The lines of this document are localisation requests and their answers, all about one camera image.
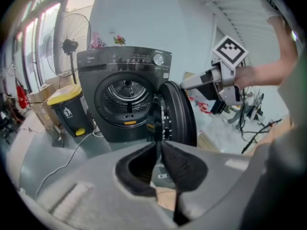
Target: trash bin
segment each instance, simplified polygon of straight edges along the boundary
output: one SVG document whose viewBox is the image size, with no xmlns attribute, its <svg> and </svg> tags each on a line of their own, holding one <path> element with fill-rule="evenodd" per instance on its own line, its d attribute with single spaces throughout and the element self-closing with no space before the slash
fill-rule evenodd
<svg viewBox="0 0 307 230">
<path fill-rule="evenodd" d="M 88 107 L 80 85 L 72 84 L 55 91 L 48 98 L 47 104 L 72 137 L 90 134 L 93 131 L 93 120 L 87 112 Z"/>
</svg>

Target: black cable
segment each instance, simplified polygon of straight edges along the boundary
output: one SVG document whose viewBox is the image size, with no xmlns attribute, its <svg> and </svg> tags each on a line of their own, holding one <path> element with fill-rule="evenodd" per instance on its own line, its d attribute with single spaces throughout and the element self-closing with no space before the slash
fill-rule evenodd
<svg viewBox="0 0 307 230">
<path fill-rule="evenodd" d="M 244 91 L 244 89 L 243 89 L 243 93 L 242 93 L 242 99 L 243 99 L 243 103 L 242 103 L 242 107 L 241 107 L 239 126 L 240 126 L 241 136 L 243 137 L 243 127 L 245 125 L 245 120 L 244 120 L 244 124 L 242 125 L 242 117 L 245 113 L 245 91 Z"/>
<path fill-rule="evenodd" d="M 271 123 L 268 123 L 268 125 L 266 125 L 265 127 L 263 127 L 261 130 L 259 130 L 254 136 L 253 138 L 249 141 L 249 143 L 243 148 L 241 154 L 243 154 L 248 148 L 249 146 L 251 145 L 251 143 L 253 142 L 253 140 L 256 138 L 256 136 L 261 132 L 263 131 L 264 129 L 266 129 L 267 127 L 273 125 L 273 124 L 277 124 L 279 123 L 280 121 L 282 121 L 282 118 L 277 120 L 277 121 L 274 121 L 274 122 L 271 122 Z"/>
<path fill-rule="evenodd" d="M 243 131 L 243 133 L 253 133 L 253 134 L 264 134 L 264 133 L 269 133 L 268 131 L 261 131 L 261 132 L 256 132 L 256 131 Z"/>
</svg>

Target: white wall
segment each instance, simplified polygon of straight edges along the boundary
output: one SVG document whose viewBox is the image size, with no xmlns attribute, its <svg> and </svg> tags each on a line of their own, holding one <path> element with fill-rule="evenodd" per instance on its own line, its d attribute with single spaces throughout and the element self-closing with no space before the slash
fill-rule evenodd
<svg viewBox="0 0 307 230">
<path fill-rule="evenodd" d="M 208 61 L 213 15 L 195 0 L 95 0 L 90 18 L 108 46 L 121 35 L 127 46 L 172 52 L 170 80 L 199 73 Z"/>
</svg>

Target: human arm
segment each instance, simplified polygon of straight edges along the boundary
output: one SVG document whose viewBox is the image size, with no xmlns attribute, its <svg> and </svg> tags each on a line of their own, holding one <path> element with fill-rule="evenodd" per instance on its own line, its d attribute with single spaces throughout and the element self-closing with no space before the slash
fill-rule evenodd
<svg viewBox="0 0 307 230">
<path fill-rule="evenodd" d="M 290 27 L 287 23 L 284 26 L 281 17 L 276 16 L 269 18 L 268 23 L 276 33 L 280 59 L 261 66 L 237 68 L 236 84 L 240 89 L 248 86 L 280 85 L 295 66 L 297 49 Z"/>
</svg>

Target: white cable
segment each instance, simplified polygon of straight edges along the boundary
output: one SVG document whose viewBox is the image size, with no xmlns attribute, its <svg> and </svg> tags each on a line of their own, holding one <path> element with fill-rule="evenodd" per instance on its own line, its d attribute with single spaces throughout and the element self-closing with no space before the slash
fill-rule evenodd
<svg viewBox="0 0 307 230">
<path fill-rule="evenodd" d="M 91 135 L 96 136 L 96 135 L 95 135 L 95 132 L 96 132 L 96 131 L 97 131 L 97 128 L 96 128 L 91 134 L 88 134 L 86 137 L 84 137 L 84 138 L 82 139 L 82 141 L 80 141 L 80 143 L 77 145 L 77 147 L 75 148 L 75 150 L 73 151 L 72 155 L 70 156 L 70 158 L 68 159 L 68 161 L 67 161 L 67 163 L 66 163 L 65 165 L 63 165 L 63 166 L 61 166 L 61 167 L 58 167 L 57 169 L 55 169 L 53 172 L 51 172 L 50 174 L 48 174 L 48 175 L 42 180 L 42 182 L 41 182 L 41 184 L 40 184 L 38 190 L 36 191 L 35 199 L 37 199 L 37 196 L 38 196 L 38 194 L 39 194 L 39 191 L 40 191 L 40 189 L 42 188 L 42 186 L 43 186 L 45 180 L 46 180 L 49 176 L 55 174 L 55 173 L 56 173 L 57 171 L 59 171 L 60 169 L 65 168 L 65 167 L 70 163 L 70 161 L 72 160 L 74 154 L 76 153 L 77 149 L 80 147 L 80 145 L 82 144 L 82 142 L 83 142 L 86 138 L 88 138 L 89 136 L 91 136 Z"/>
</svg>

